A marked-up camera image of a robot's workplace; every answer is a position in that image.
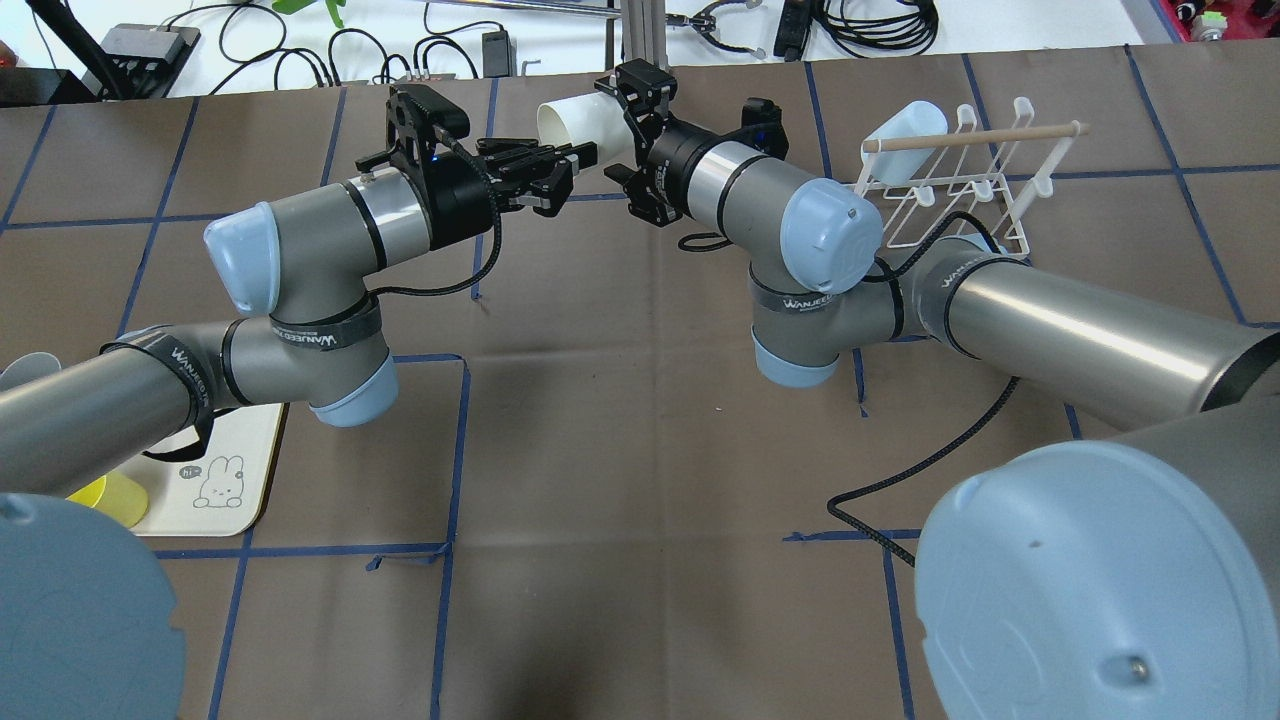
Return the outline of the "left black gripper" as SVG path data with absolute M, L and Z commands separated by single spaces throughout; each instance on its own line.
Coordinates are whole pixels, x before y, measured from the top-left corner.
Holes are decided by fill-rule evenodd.
M 598 163 L 595 142 L 543 145 L 538 138 L 480 138 L 477 155 L 490 173 L 500 173 L 500 211 L 531 208 L 556 217 L 573 190 L 581 168 Z M 489 190 L 467 159 L 449 150 L 425 163 L 429 249 L 436 251 L 481 234 L 494 225 Z

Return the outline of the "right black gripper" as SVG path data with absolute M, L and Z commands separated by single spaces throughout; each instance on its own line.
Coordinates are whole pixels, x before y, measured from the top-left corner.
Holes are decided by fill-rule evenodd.
M 637 169 L 614 163 L 604 168 L 605 178 L 621 187 L 628 211 L 640 220 L 654 227 L 677 222 L 689 210 L 692 172 L 716 145 L 716 135 L 669 118 L 678 81 L 649 60 L 623 61 L 595 79 L 594 88 L 613 97 L 636 141 L 654 141 Z

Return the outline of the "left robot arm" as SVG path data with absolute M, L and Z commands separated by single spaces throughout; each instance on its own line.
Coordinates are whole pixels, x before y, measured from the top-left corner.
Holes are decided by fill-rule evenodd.
M 366 279 L 485 231 L 556 215 L 594 142 L 393 136 L 357 176 L 212 222 L 204 242 L 239 318 L 161 324 L 3 392 L 3 716 L 174 719 L 186 639 L 150 548 L 69 495 L 155 445 L 188 464 L 218 418 L 303 402 L 356 427 L 398 393 L 381 290 Z

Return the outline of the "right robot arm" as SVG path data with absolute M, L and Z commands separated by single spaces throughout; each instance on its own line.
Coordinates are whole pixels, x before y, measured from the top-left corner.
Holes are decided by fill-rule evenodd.
M 644 60 L 590 123 L 635 217 L 681 217 L 750 256 L 756 365 L 786 387 L 919 331 L 1117 428 L 1033 450 L 932 509 L 913 566 L 952 719 L 1277 716 L 1277 334 L 1052 275 L 951 211 L 910 254 L 877 208 L 785 160 L 753 99 L 713 135 Z

